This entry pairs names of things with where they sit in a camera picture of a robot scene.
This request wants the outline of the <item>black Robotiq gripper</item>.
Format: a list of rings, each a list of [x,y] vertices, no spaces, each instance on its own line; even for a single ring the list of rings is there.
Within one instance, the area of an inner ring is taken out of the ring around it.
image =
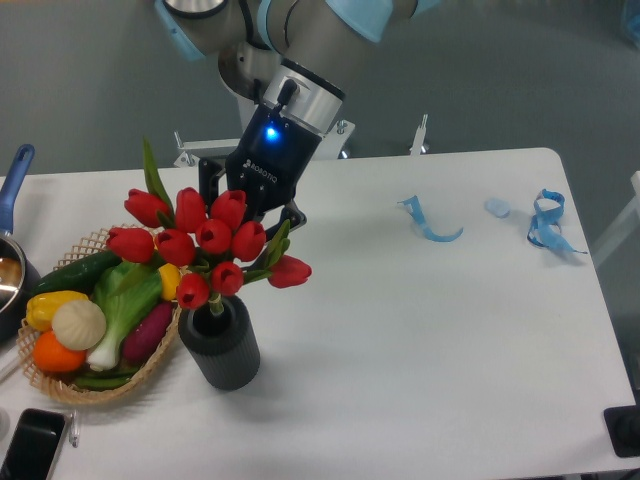
[[[236,149],[224,165],[215,158],[198,162],[198,188],[210,208],[220,194],[226,173],[227,189],[245,193],[246,220],[282,207],[278,221],[265,230],[267,242],[287,238],[307,223],[293,200],[297,183],[320,143],[320,137],[294,121],[260,105]]]

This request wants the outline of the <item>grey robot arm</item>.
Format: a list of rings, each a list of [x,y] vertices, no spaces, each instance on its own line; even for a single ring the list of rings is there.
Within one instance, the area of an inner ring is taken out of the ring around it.
[[[432,1],[157,1],[182,54],[215,55],[220,78],[244,112],[244,132],[223,166],[204,167],[212,200],[220,177],[246,195],[245,220],[273,210],[293,227],[312,158],[334,158],[345,143],[338,113],[387,28],[434,7]]]

